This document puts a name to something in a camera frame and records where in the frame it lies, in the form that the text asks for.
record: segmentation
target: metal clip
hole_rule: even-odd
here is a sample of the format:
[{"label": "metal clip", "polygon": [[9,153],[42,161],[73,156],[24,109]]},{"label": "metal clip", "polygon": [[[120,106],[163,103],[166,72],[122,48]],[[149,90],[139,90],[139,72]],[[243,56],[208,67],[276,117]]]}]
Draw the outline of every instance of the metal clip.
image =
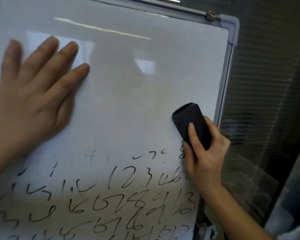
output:
[{"label": "metal clip", "polygon": [[208,12],[207,12],[207,17],[206,17],[206,19],[207,19],[208,21],[214,21],[214,20],[216,20],[216,17],[217,17],[217,13],[216,13],[216,12],[212,12],[212,11],[208,11]]}]

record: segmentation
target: white surface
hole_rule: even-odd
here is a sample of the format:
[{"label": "white surface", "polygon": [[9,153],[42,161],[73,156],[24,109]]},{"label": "white surface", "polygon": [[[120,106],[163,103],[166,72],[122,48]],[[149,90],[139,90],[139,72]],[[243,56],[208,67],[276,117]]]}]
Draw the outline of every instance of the white surface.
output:
[{"label": "white surface", "polygon": [[[0,211],[7,214],[6,222],[0,214],[0,239],[109,239],[119,220],[112,239],[191,239],[199,194],[185,179],[171,115],[194,102],[213,118],[228,31],[92,0],[0,0],[0,63],[10,38],[22,42],[26,57],[50,35],[61,46],[75,40],[80,51],[74,65],[88,62],[91,72],[77,94],[71,124],[28,155],[21,176],[21,163],[0,176]],[[153,159],[150,151],[156,151]],[[131,166],[136,172],[128,180]],[[152,179],[146,187],[148,168]],[[158,185],[161,175],[160,183],[174,180]],[[79,190],[96,185],[79,193],[78,179]],[[27,194],[28,184],[29,191],[45,187]],[[145,193],[144,203],[129,202]],[[92,209],[96,198],[98,209],[107,205],[102,199],[117,194],[124,194],[118,212],[121,196],[110,198],[103,210]],[[79,212],[68,210],[70,201],[71,209],[82,202]],[[44,218],[50,208],[50,217],[29,221],[30,214],[32,220]],[[153,208],[158,210],[147,214]],[[178,212],[185,208],[190,212]],[[9,219],[19,220],[15,229]],[[106,222],[104,231],[98,224]]]}]

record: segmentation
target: hand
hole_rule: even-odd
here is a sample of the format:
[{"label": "hand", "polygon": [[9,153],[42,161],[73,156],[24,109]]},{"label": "hand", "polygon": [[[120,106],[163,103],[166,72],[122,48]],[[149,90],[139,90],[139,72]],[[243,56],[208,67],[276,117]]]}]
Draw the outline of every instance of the hand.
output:
[{"label": "hand", "polygon": [[[220,134],[213,121],[206,116],[204,118],[212,136],[211,147],[207,151],[204,149],[197,137],[193,123],[190,123],[188,134],[193,150],[186,142],[183,142],[185,152],[183,163],[188,175],[199,188],[202,197],[207,200],[222,188],[221,168],[230,141]],[[194,153],[198,158],[198,163],[195,161]]]},{"label": "hand", "polygon": [[60,132],[69,122],[76,88],[89,71],[81,64],[67,73],[78,52],[71,41],[56,52],[59,40],[45,40],[24,62],[22,48],[11,40],[0,80],[0,139],[21,156]]}]

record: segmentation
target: left hand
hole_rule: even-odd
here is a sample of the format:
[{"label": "left hand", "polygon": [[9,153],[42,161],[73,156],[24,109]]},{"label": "left hand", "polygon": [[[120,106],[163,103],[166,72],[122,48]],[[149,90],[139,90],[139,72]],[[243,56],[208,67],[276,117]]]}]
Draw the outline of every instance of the left hand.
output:
[{"label": "left hand", "polygon": [[21,156],[61,131],[69,122],[76,88],[89,71],[81,64],[66,73],[78,45],[71,41],[56,52],[59,40],[45,40],[21,63],[21,45],[11,40],[0,80],[0,140]]}]

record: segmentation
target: whiteboard eraser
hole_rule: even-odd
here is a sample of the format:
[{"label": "whiteboard eraser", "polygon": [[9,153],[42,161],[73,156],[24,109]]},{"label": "whiteboard eraser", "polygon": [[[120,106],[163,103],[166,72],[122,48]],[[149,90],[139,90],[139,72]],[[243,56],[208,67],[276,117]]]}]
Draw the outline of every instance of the whiteboard eraser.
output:
[{"label": "whiteboard eraser", "polygon": [[201,113],[199,105],[195,103],[183,105],[172,114],[172,120],[180,132],[183,140],[188,143],[189,146],[192,147],[188,135],[188,125],[192,122],[204,149],[208,150],[210,148],[212,141],[211,133],[204,116]]}]

